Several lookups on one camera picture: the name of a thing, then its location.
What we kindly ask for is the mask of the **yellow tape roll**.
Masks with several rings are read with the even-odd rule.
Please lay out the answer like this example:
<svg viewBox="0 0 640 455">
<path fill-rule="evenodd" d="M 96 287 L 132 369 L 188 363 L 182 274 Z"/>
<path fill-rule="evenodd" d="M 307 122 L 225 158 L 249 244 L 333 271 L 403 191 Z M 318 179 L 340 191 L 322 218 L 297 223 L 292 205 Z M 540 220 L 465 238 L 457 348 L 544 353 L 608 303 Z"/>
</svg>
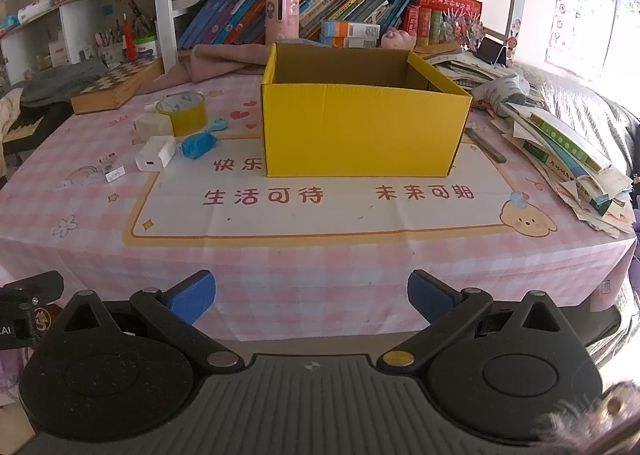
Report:
<svg viewBox="0 0 640 455">
<path fill-rule="evenodd" d="M 177 138 L 195 134 L 208 123 L 205 97 L 196 91 L 182 91 L 166 96 L 155 104 L 155 109 L 169 117 L 172 132 Z"/>
</svg>

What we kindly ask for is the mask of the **orange white box stack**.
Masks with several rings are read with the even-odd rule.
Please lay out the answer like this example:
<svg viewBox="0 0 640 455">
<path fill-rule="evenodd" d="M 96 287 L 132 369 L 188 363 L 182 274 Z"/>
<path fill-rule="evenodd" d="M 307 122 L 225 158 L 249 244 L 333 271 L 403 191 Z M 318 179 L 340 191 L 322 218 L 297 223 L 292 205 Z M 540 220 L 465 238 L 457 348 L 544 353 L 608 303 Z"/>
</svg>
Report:
<svg viewBox="0 0 640 455">
<path fill-rule="evenodd" d="M 375 48 L 380 31 L 378 24 L 326 21 L 321 25 L 320 42 L 332 48 Z"/>
</svg>

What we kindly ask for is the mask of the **white green-lid jar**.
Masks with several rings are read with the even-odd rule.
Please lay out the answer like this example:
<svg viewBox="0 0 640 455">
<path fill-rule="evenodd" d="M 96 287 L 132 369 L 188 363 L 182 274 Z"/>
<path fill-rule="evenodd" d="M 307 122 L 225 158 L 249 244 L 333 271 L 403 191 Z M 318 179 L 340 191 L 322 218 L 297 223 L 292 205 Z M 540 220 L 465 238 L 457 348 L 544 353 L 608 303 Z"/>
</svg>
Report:
<svg viewBox="0 0 640 455">
<path fill-rule="evenodd" d="M 134 46 L 136 47 L 138 59 L 156 59 L 160 55 L 155 35 L 135 39 Z"/>
</svg>

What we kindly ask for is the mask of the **red thick dictionary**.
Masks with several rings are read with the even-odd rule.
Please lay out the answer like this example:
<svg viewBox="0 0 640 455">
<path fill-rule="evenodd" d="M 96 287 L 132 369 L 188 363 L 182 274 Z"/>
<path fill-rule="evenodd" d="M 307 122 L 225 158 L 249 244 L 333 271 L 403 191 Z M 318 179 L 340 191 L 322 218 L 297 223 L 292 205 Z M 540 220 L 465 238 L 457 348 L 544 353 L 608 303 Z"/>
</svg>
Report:
<svg viewBox="0 0 640 455">
<path fill-rule="evenodd" d="M 416 0 L 420 7 L 436 11 L 460 12 L 470 18 L 482 15 L 483 5 L 477 0 Z"/>
</svg>

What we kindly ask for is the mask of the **red bottle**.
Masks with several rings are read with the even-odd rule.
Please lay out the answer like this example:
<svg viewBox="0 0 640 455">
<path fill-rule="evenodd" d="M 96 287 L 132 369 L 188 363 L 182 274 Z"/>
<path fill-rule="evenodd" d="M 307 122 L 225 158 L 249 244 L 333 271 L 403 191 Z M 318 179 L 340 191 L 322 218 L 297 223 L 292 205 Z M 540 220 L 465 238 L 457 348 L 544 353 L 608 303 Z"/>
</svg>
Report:
<svg viewBox="0 0 640 455">
<path fill-rule="evenodd" d="M 124 38 L 125 52 L 128 61 L 137 59 L 137 49 L 134 45 L 134 34 L 128 22 L 127 15 L 122 15 L 122 37 Z"/>
</svg>

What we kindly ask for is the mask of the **pink cylindrical container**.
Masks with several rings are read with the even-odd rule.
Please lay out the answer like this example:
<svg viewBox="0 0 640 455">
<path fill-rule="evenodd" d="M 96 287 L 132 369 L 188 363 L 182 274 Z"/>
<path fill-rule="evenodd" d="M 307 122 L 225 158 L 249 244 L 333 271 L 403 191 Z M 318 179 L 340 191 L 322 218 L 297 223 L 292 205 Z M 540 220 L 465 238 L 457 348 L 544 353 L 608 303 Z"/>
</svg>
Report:
<svg viewBox="0 0 640 455">
<path fill-rule="evenodd" d="M 299 0 L 266 0 L 266 44 L 297 39 L 298 32 Z"/>
</svg>

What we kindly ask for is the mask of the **black phone stand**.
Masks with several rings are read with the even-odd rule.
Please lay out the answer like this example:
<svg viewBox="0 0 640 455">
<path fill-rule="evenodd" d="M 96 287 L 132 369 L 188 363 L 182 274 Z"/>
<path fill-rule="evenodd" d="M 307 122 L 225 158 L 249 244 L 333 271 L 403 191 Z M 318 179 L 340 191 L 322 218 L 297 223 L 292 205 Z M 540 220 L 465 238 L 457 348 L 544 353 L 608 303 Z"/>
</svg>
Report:
<svg viewBox="0 0 640 455">
<path fill-rule="evenodd" d="M 474 56 L 490 65 L 508 65 L 508 47 L 503 41 L 485 36 L 474 51 Z"/>
</svg>

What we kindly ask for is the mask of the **yellow cardboard box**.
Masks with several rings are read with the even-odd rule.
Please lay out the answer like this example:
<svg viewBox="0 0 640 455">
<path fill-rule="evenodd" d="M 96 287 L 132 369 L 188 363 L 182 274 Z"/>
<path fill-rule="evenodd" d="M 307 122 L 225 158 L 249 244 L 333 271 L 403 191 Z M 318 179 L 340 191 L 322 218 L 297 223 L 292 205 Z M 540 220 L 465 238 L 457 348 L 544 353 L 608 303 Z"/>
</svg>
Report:
<svg viewBox="0 0 640 455">
<path fill-rule="evenodd" d="M 274 44 L 262 76 L 271 178 L 450 174 L 472 98 L 407 50 Z"/>
</svg>

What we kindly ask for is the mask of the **white power adapter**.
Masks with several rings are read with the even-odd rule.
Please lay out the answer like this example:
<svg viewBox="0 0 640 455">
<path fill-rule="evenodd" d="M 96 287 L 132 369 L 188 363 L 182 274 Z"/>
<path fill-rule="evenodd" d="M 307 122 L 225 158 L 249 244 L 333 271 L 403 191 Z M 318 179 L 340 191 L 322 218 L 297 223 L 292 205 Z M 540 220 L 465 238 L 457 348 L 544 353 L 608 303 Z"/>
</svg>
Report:
<svg viewBox="0 0 640 455">
<path fill-rule="evenodd" d="M 171 162 L 177 149 L 174 136 L 152 136 L 136 157 L 137 168 L 142 172 L 162 172 Z"/>
</svg>

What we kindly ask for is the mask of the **piano keyboard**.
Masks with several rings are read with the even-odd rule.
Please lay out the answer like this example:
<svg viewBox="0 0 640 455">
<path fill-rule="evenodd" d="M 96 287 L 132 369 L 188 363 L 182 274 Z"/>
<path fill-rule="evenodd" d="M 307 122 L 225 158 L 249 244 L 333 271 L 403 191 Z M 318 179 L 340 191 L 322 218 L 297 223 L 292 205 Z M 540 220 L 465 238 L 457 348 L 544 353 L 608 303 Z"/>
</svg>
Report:
<svg viewBox="0 0 640 455">
<path fill-rule="evenodd" d="M 20 154 L 33 151 L 47 140 L 73 114 L 68 102 L 56 102 L 40 108 L 21 106 L 21 114 L 3 138 L 6 154 Z"/>
</svg>

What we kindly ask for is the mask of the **pile of papers and booklets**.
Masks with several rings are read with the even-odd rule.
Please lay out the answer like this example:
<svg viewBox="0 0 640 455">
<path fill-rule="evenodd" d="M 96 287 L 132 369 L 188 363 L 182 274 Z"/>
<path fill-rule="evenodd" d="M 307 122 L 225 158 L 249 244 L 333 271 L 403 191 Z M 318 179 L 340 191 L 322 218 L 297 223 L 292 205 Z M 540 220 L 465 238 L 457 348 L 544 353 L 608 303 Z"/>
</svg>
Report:
<svg viewBox="0 0 640 455">
<path fill-rule="evenodd" d="M 472 94 L 579 221 L 612 238 L 634 232 L 639 123 L 626 108 L 536 67 L 488 64 L 462 51 L 427 62 Z"/>
</svg>

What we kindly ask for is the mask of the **pink pig figurine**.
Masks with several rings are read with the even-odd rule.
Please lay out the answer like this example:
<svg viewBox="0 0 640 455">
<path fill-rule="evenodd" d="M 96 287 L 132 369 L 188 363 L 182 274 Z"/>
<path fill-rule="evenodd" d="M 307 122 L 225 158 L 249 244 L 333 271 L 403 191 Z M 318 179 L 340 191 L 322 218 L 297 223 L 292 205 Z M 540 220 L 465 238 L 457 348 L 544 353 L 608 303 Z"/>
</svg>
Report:
<svg viewBox="0 0 640 455">
<path fill-rule="evenodd" d="M 381 48 L 387 50 L 412 51 L 416 46 L 416 32 L 406 32 L 391 27 L 381 38 Z"/>
</svg>

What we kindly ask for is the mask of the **small red white box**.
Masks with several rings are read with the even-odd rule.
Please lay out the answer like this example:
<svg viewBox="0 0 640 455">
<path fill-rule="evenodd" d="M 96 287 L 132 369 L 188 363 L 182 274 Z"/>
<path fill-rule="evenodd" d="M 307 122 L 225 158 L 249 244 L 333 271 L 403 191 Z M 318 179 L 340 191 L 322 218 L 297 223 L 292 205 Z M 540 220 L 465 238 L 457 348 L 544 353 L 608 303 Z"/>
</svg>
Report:
<svg viewBox="0 0 640 455">
<path fill-rule="evenodd" d="M 112 183 L 126 175 L 125 166 L 115 153 L 101 157 L 99 165 L 107 183 Z"/>
</svg>

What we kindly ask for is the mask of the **cream rectangular block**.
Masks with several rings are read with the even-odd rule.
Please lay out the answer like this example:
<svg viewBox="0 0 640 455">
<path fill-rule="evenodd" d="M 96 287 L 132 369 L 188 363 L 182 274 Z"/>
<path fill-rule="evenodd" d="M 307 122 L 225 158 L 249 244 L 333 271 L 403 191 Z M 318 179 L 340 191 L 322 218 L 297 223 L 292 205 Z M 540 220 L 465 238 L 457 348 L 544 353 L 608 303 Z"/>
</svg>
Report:
<svg viewBox="0 0 640 455">
<path fill-rule="evenodd" d="M 171 119 L 160 113 L 144 113 L 134 119 L 134 131 L 143 141 L 150 137 L 172 136 Z"/>
</svg>

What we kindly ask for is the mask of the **grey folded garment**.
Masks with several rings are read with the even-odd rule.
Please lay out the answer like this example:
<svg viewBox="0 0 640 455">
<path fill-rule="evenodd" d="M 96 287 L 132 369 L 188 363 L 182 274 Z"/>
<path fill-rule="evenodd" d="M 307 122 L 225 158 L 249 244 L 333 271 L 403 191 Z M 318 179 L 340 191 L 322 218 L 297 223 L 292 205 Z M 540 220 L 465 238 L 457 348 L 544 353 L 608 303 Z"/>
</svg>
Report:
<svg viewBox="0 0 640 455">
<path fill-rule="evenodd" d="M 93 85 L 107 73 L 107 67 L 99 59 L 82 61 L 49 68 L 32 74 L 19 82 L 23 89 L 21 104 L 28 108 L 40 108 L 58 102 L 70 102 L 79 92 Z"/>
</svg>

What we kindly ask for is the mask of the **pink checkered tablecloth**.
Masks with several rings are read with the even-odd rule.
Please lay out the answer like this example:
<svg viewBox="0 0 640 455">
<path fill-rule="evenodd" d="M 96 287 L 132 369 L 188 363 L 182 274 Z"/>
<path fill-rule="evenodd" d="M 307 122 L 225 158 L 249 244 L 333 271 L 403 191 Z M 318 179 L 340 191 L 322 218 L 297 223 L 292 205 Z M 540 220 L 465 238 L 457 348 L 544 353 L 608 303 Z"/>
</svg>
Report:
<svg viewBox="0 0 640 455">
<path fill-rule="evenodd" d="M 471 125 L 504 164 L 463 141 L 442 179 L 269 178 L 259 90 L 245 75 L 201 85 L 209 116 L 229 128 L 162 172 L 134 162 L 134 119 L 150 97 L 68 119 L 2 189 L 2 281 L 55 270 L 66 293 L 119 300 L 208 270 L 217 298 L 198 325 L 232 340 L 420 328 L 406 299 L 416 269 L 499 300 L 540 289 L 558 305 L 605 308 L 622 288 L 634 235 L 579 221 L 484 114 Z M 99 159 L 110 153 L 126 175 L 107 183 Z"/>
</svg>

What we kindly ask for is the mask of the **pink mauve cloth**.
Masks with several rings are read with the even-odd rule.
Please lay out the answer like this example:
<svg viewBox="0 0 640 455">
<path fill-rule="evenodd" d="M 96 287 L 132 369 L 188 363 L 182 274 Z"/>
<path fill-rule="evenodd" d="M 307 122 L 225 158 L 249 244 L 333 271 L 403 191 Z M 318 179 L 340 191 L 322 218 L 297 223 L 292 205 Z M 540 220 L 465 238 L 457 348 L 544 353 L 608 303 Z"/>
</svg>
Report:
<svg viewBox="0 0 640 455">
<path fill-rule="evenodd" d="M 148 94 L 185 84 L 198 84 L 228 74 L 262 74 L 270 47 L 249 45 L 197 45 L 189 56 L 140 86 L 138 94 Z"/>
</svg>

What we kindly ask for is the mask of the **row of leaning books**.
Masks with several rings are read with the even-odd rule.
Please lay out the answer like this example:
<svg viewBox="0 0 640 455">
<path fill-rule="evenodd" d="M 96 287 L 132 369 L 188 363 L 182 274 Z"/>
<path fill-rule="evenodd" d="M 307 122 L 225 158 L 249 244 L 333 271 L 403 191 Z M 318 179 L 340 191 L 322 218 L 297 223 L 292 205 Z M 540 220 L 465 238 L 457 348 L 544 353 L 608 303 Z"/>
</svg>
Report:
<svg viewBox="0 0 640 455">
<path fill-rule="evenodd" d="M 191 0 L 177 47 L 314 41 L 367 49 L 400 30 L 413 0 Z"/>
</svg>

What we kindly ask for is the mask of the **light blue smiley toy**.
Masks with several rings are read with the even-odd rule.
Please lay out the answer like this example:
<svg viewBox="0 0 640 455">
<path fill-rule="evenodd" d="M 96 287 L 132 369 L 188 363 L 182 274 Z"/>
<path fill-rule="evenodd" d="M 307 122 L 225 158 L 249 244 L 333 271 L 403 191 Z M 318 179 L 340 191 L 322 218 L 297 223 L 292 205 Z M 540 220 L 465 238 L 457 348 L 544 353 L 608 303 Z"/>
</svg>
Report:
<svg viewBox="0 0 640 455">
<path fill-rule="evenodd" d="M 228 127 L 229 127 L 228 119 L 224 117 L 219 117 L 219 118 L 215 118 L 212 122 L 210 122 L 205 127 L 205 131 L 208 134 L 213 134 L 214 132 L 227 130 Z"/>
</svg>

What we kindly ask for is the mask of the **wooden chess board box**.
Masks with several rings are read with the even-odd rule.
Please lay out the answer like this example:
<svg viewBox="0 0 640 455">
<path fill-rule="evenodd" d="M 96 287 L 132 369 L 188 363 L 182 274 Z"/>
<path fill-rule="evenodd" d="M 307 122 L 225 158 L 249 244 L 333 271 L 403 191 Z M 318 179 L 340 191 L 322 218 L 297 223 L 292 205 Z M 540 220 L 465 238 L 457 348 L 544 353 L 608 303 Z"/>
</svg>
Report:
<svg viewBox="0 0 640 455">
<path fill-rule="evenodd" d="M 109 70 L 70 99 L 75 114 L 117 110 L 128 102 L 140 86 L 163 74 L 161 59 L 137 59 Z"/>
</svg>

